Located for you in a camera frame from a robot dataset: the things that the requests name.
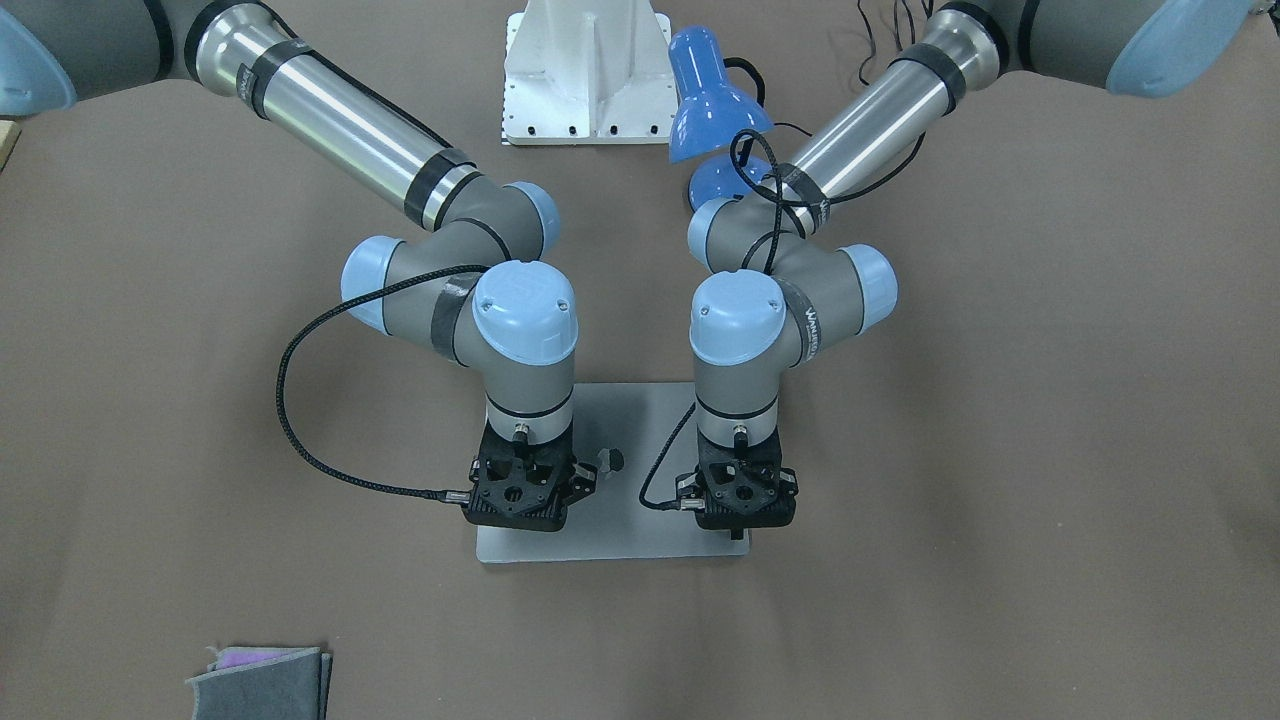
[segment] gray cloth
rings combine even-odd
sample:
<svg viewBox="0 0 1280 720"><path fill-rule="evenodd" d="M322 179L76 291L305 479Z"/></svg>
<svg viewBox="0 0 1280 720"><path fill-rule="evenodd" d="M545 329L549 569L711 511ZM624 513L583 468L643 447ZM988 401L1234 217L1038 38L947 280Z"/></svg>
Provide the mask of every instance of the gray cloth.
<svg viewBox="0 0 1280 720"><path fill-rule="evenodd" d="M265 650L257 662L225 666L228 648L210 671L187 680L196 692L192 720L324 720L332 657L320 648Z"/></svg>

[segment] robotic arm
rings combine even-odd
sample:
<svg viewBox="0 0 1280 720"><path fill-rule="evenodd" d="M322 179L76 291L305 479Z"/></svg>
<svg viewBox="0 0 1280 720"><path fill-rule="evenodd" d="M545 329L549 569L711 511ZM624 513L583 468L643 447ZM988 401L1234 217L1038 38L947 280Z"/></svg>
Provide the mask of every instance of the robotic arm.
<svg viewBox="0 0 1280 720"><path fill-rule="evenodd" d="M486 424L470 492L444 500L476 524L557 530L595 469L572 450L577 318L568 281L538 261L559 218L538 186L493 183L443 137L315 53L252 0L0 1L0 115L165 78L238 97L433 231L362 242L343 300L443 268L480 265L366 302L352 314L477 369Z"/></svg>
<svg viewBox="0 0 1280 720"><path fill-rule="evenodd" d="M694 295L699 461L677 479L678 506L705 529L791 521L795 473L782 466L780 375L861 334L897 301L897 279L872 247L828 252L809 240L835 204L910 146L965 96L1010 70L1117 95L1162 97L1190 85L1226 49L1252 0L977 0L950 3L852 105L742 199L704 204L690 252L714 273ZM680 44L691 40L677 36ZM783 220L772 266L764 252Z"/></svg>

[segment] blue desk lamp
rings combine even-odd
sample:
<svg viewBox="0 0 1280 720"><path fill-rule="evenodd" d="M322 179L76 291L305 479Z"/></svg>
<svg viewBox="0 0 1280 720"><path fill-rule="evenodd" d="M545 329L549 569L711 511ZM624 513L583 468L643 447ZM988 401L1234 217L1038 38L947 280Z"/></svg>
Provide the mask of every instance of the blue desk lamp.
<svg viewBox="0 0 1280 720"><path fill-rule="evenodd" d="M755 100L728 81L724 56L710 29L687 27L671 40L671 67L680 90L680 110L671 126L671 161L680 163L727 146L740 129L773 129L773 122ZM759 182L769 164L750 158L744 167ZM728 154L704 161L689 181L689 205L696 210L716 197L745 196L751 188L733 170Z"/></svg>

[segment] wooden block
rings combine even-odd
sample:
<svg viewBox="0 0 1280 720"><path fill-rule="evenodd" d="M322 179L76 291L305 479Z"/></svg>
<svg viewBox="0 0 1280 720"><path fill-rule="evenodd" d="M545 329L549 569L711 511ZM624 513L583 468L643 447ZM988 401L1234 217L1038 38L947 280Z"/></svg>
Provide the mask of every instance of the wooden block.
<svg viewBox="0 0 1280 720"><path fill-rule="evenodd" d="M22 135L22 126L13 120L0 120L0 172L9 161L14 145L18 145L19 135Z"/></svg>

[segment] lamp shade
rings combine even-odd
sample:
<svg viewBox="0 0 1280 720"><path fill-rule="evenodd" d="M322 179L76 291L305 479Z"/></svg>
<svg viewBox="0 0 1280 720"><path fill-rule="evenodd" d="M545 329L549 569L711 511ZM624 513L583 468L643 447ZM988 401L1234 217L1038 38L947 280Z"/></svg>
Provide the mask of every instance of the lamp shade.
<svg viewBox="0 0 1280 720"><path fill-rule="evenodd" d="M719 42L703 26L671 40L671 67L680 110L671 126L671 161L678 163L728 145L740 129L773 129L764 108L728 81Z"/></svg>

